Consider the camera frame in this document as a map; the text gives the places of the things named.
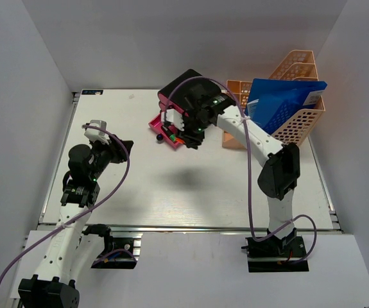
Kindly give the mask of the orange highlighter marker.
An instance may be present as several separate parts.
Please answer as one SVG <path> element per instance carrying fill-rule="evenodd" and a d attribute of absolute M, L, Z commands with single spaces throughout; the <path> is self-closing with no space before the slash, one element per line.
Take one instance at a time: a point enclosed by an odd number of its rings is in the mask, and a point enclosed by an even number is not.
<path fill-rule="evenodd" d="M 175 139 L 176 142 L 179 142 L 180 144 L 185 144 L 185 141 L 183 141 L 182 139 L 176 137 Z"/>

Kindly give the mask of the green highlighter marker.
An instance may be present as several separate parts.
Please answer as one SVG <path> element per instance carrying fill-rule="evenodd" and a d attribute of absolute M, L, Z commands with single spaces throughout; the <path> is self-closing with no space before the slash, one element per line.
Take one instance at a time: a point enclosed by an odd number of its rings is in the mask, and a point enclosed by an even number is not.
<path fill-rule="evenodd" d="M 161 129 L 163 131 L 163 133 L 166 135 L 166 137 L 168 137 L 169 140 L 171 140 L 173 143 L 176 142 L 176 136 L 175 134 L 169 129 L 168 126 L 161 126 Z"/>

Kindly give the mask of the black pink drawer organizer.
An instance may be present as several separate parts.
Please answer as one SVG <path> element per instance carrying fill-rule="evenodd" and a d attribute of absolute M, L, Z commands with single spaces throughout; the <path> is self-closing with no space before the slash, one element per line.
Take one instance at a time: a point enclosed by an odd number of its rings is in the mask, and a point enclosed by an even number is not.
<path fill-rule="evenodd" d="M 211 110 L 212 100 L 221 94 L 221 89 L 214 82 L 202 78 L 201 74 L 193 69 L 175 78 L 164 88 L 159 90 L 159 114 L 149 122 L 150 129 L 156 133 L 158 142 L 165 141 L 173 149 L 185 146 L 179 142 L 173 143 L 166 137 L 161 129 L 160 111 L 174 108 L 181 114 L 183 112 L 198 112 L 199 110 Z M 173 132 L 179 138 L 179 131 Z"/>

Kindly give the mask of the blue plastic folder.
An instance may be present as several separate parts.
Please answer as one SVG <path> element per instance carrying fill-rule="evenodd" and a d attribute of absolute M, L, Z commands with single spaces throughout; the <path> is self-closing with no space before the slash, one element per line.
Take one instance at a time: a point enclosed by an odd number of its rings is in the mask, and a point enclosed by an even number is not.
<path fill-rule="evenodd" d="M 269 134 L 303 108 L 314 108 L 327 88 L 324 81 L 287 81 L 256 78 L 245 115 Z"/>

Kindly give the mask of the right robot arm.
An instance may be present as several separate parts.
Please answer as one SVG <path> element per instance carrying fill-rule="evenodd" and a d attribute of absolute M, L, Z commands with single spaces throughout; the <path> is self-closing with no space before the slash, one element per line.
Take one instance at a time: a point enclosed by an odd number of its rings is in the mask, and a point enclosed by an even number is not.
<path fill-rule="evenodd" d="M 196 149 L 205 138 L 205 129 L 214 125 L 230 133 L 258 161 L 262 170 L 257 182 L 268 197 L 270 213 L 268 234 L 258 240 L 268 240 L 273 254 L 285 255 L 296 236 L 292 198 L 300 176 L 298 146 L 268 135 L 249 120 L 233 93 L 221 89 L 219 82 L 191 70 L 173 82 L 168 98 L 183 110 L 177 136 L 186 147 Z"/>

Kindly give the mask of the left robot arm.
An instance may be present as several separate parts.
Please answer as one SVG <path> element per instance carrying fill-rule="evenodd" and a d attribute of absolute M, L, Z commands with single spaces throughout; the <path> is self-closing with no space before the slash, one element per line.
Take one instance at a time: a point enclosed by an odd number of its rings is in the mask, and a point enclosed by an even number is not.
<path fill-rule="evenodd" d="M 114 250 L 114 240 L 106 225 L 85 224 L 96 204 L 98 178 L 110 164 L 127 161 L 133 141 L 107 139 L 102 133 L 87 134 L 88 144 L 73 146 L 69 152 L 69 170 L 63 178 L 59 229 L 31 278 L 21 280 L 18 293 L 24 307 L 77 307 L 80 292 L 76 288 L 82 273 L 99 255 Z"/>

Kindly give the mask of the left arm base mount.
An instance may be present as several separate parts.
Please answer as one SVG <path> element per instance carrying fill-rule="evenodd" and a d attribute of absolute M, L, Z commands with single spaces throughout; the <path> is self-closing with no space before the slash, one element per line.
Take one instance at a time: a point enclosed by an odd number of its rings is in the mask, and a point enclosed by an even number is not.
<path fill-rule="evenodd" d="M 94 269 L 132 270 L 139 258 L 141 240 L 138 237 L 114 235 L 112 229 L 104 224 L 88 226 L 83 235 L 97 235 L 104 244 L 103 251 L 93 262 Z"/>

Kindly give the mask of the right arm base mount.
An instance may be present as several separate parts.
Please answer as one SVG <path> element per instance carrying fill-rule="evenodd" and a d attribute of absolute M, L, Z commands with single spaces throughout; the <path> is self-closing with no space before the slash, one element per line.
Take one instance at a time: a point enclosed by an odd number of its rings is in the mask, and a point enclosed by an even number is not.
<path fill-rule="evenodd" d="M 309 271 L 307 261 L 298 262 L 307 253 L 301 236 L 294 238 L 281 250 L 269 239 L 256 242 L 251 237 L 247 237 L 246 244 L 241 249 L 247 255 L 249 273 L 299 273 Z"/>

